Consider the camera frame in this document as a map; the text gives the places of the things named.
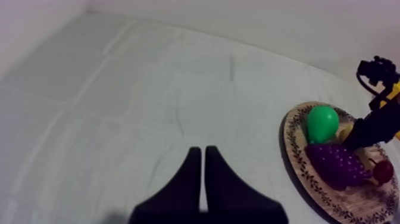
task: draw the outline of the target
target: green toy fruit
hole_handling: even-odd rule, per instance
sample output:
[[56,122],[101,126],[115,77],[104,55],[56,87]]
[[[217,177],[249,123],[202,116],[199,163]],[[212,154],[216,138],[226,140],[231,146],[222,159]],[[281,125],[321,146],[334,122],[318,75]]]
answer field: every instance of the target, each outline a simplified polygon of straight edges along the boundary
[[307,129],[310,143],[326,143],[339,129],[339,116],[329,106],[315,106],[308,114]]

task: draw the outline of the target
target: white wall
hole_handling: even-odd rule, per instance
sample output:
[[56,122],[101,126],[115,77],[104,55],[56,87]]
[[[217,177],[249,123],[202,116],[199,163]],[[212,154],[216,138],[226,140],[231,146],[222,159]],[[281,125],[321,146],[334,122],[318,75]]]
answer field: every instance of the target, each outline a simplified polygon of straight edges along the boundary
[[91,0],[89,7],[260,46],[348,79],[374,55],[400,65],[398,0]]
[[1,1],[0,78],[86,9],[87,0]]

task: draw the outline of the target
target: decorative plate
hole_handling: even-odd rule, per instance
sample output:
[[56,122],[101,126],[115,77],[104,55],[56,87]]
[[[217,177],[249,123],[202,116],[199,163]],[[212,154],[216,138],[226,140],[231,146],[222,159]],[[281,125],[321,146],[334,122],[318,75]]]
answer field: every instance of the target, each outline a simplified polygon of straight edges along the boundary
[[[372,224],[390,222],[397,211],[399,189],[396,175],[382,186],[368,184],[364,186],[347,187],[344,191],[331,189],[314,170],[304,148],[307,146],[305,137],[306,120],[310,110],[316,105],[327,105],[322,102],[305,102],[291,110],[283,127],[289,163],[301,185],[311,198],[332,218],[339,223]],[[347,112],[330,105],[339,115],[339,130],[355,119]],[[365,149],[366,155],[376,162],[388,159],[385,151],[378,145]]]

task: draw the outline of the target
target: white tabletop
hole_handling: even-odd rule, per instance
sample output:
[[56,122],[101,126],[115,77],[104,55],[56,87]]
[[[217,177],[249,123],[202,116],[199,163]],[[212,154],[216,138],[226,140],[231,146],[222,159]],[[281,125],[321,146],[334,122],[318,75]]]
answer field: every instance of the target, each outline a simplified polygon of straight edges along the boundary
[[[324,223],[285,171],[280,122],[306,101],[364,117],[369,99],[337,76],[251,46],[86,15],[0,83],[0,224],[122,224],[190,146],[207,145],[281,202],[291,223]],[[395,144],[384,148],[400,173]]]

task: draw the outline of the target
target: purple grapes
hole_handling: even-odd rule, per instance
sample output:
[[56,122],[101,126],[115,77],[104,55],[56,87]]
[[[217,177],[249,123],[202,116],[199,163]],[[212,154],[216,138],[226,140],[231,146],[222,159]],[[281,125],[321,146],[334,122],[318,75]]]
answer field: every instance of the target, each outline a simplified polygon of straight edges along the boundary
[[371,170],[364,170],[358,156],[341,145],[311,144],[305,147],[305,153],[322,180],[335,190],[361,185],[364,179],[372,177]]

